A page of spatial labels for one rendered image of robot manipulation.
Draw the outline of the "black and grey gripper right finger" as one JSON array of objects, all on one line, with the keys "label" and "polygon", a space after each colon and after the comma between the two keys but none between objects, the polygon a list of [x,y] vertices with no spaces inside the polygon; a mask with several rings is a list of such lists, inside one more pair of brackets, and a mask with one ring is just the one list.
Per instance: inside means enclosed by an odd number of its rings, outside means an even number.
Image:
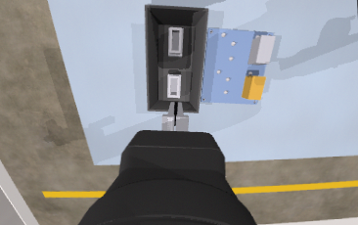
[{"label": "black and grey gripper right finger", "polygon": [[188,131],[189,127],[189,116],[183,114],[182,103],[176,103],[176,118],[175,118],[175,131]]}]

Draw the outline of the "grey metal block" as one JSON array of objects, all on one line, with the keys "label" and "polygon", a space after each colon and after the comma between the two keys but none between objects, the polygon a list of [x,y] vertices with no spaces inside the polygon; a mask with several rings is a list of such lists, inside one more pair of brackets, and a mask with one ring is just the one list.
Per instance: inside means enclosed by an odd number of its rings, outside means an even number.
[{"label": "grey metal block", "polygon": [[270,63],[276,36],[260,35],[252,39],[248,65],[266,65]]}]

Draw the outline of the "yellow-orange block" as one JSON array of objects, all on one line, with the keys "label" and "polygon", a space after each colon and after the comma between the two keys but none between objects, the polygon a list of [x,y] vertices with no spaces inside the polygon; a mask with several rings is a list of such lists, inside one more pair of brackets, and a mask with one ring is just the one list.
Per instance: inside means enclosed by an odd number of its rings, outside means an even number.
[{"label": "yellow-orange block", "polygon": [[242,98],[261,100],[266,76],[246,76]]}]

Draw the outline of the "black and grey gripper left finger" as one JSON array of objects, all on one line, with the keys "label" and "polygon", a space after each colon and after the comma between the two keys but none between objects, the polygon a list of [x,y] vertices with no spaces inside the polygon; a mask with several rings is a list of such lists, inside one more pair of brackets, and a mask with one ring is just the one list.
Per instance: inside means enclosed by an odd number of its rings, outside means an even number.
[{"label": "black and grey gripper left finger", "polygon": [[171,102],[168,114],[161,117],[161,131],[174,131],[176,118],[176,102]]}]

